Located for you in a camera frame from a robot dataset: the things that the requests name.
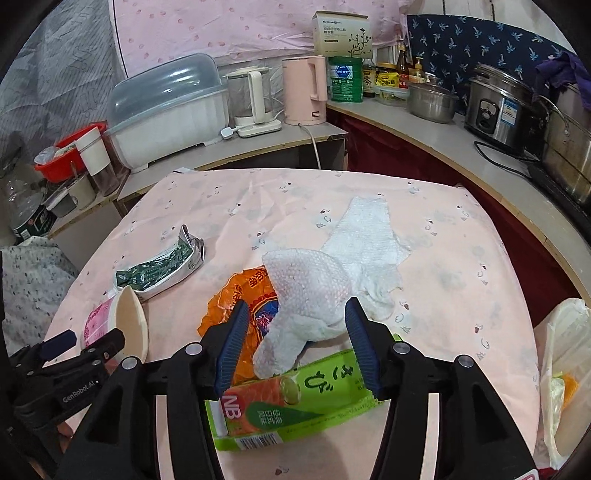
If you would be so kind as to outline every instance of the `screw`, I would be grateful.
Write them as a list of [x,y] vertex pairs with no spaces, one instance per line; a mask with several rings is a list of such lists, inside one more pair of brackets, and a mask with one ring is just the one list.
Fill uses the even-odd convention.
[[198,355],[203,351],[203,347],[200,343],[190,343],[185,347],[185,353],[187,355]]
[[400,355],[406,355],[410,351],[410,345],[404,342],[398,342],[394,344],[394,351]]
[[136,359],[136,357],[134,356],[129,356],[121,362],[121,365],[123,365],[123,368],[125,368],[126,370],[134,369],[137,364],[138,359]]
[[461,355],[457,359],[457,363],[459,363],[464,368],[471,368],[474,366],[474,360],[472,357],[467,355]]

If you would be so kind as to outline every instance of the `countertop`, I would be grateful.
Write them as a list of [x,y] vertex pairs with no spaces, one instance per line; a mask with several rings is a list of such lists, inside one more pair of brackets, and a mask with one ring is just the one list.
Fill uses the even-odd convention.
[[[328,122],[308,128],[317,142],[344,138],[347,135],[346,131]],[[152,163],[145,170],[130,174],[117,200],[124,202],[146,193],[166,175],[181,167],[210,170],[236,160],[309,143],[311,138],[306,130],[295,125],[283,124],[278,132],[250,138],[240,138],[235,134],[231,139],[213,145],[188,148],[174,153]]]
[[[474,148],[474,135],[463,128],[463,117],[442,125],[411,115],[405,108],[375,99],[363,103],[329,102],[328,107],[388,131],[451,166],[489,193],[520,220],[548,249],[591,306],[591,249],[554,203],[518,175],[492,165]],[[489,157],[523,170],[514,158],[487,150]]]

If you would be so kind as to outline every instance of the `yellow label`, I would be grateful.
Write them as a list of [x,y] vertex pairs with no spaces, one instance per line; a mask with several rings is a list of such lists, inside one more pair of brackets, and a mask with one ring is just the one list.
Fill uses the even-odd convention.
[[399,79],[400,76],[396,72],[379,73],[375,83],[382,87],[398,88]]

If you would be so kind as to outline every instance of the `sauce bottle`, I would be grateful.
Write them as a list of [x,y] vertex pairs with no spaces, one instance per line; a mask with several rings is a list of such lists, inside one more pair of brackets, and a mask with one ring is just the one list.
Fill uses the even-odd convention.
[[398,47],[398,61],[396,62],[396,70],[399,75],[398,85],[400,88],[408,88],[408,65],[406,63],[406,46],[400,44]]
[[375,97],[375,64],[372,59],[363,59],[363,96]]

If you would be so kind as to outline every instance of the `green snack package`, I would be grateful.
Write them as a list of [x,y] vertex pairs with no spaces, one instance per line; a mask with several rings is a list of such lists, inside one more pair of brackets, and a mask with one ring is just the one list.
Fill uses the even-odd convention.
[[166,278],[193,254],[193,249],[184,241],[179,241],[157,258],[140,263],[129,270],[118,270],[117,286],[131,285],[134,290],[144,291]]
[[206,408],[218,450],[250,450],[321,432],[378,404],[348,349],[283,375],[231,387]]
[[182,225],[178,241],[145,262],[115,272],[115,287],[131,286],[140,301],[172,287],[197,270],[205,258],[205,242]]

